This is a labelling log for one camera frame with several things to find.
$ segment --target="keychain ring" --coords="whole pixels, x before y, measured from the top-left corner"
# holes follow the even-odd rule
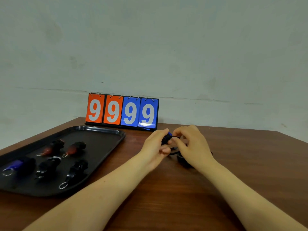
[[[59,185],[59,189],[60,189],[60,190],[63,190],[63,189],[65,189],[67,186],[68,186],[68,183],[65,181],[65,182],[63,182],[63,183],[61,183],[61,184]]]
[[[13,174],[13,172],[11,172],[10,174],[6,174],[6,173],[4,173],[4,172],[6,172],[6,171],[14,171],[14,170],[13,170],[12,168],[11,168],[11,169],[7,169],[7,170],[3,170],[2,175],[3,175],[3,176],[5,176],[5,177],[10,176],[10,175],[12,175],[12,174]]]

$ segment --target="brown tabletop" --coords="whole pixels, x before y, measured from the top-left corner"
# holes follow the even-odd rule
[[[76,118],[0,150],[0,155],[62,129]],[[173,131],[179,125],[159,124]],[[308,227],[308,143],[275,131],[199,127],[214,158],[239,179]],[[90,184],[137,154],[149,132],[126,137],[90,177]],[[0,231],[22,230],[64,198],[36,198],[0,191]],[[106,230],[244,230],[218,191],[194,169],[167,157],[123,202]]]

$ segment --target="black plastic tray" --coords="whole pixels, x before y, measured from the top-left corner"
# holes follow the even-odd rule
[[[93,126],[75,126],[1,155],[0,189],[37,197],[54,196],[68,192],[83,183],[124,137],[124,131]],[[80,153],[63,158],[60,165],[57,167],[55,177],[49,180],[35,180],[35,172],[38,165],[50,157],[36,156],[36,154],[41,153],[46,145],[57,139],[62,139],[65,142],[64,148],[61,149],[58,155],[56,155],[59,157],[61,157],[68,147],[75,142],[83,141],[87,144],[87,147]],[[35,158],[35,170],[31,174],[23,177],[19,177],[16,174],[3,176],[2,171],[8,166],[8,164],[21,156]],[[79,183],[60,190],[59,185],[65,181],[69,168],[75,163],[75,161],[80,159],[88,161],[88,168],[84,171],[85,177]]]

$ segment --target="white digit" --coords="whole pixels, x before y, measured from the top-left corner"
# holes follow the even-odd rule
[[[89,115],[89,119],[91,121],[96,121],[98,119],[98,116],[100,114],[100,101],[99,100],[92,100],[90,103],[90,112],[95,113],[95,115]]]
[[[151,104],[146,104],[143,109],[142,109],[142,115],[144,118],[148,119],[148,121],[146,120],[141,120],[142,123],[146,124],[146,126],[149,126],[153,123],[154,120],[154,107]]]
[[[130,113],[129,108],[133,107],[133,111]],[[125,106],[125,115],[128,117],[132,117],[130,120],[128,118],[124,118],[124,122],[128,125],[133,124],[134,121],[136,120],[136,115],[137,115],[137,107],[136,104],[133,102],[127,103]]]
[[[108,112],[109,112],[110,115],[114,115],[114,117],[113,118],[107,117],[107,120],[109,122],[115,122],[118,119],[118,117],[119,117],[119,112],[120,112],[119,103],[117,101],[114,101],[114,100],[110,101],[110,103],[108,105]]]

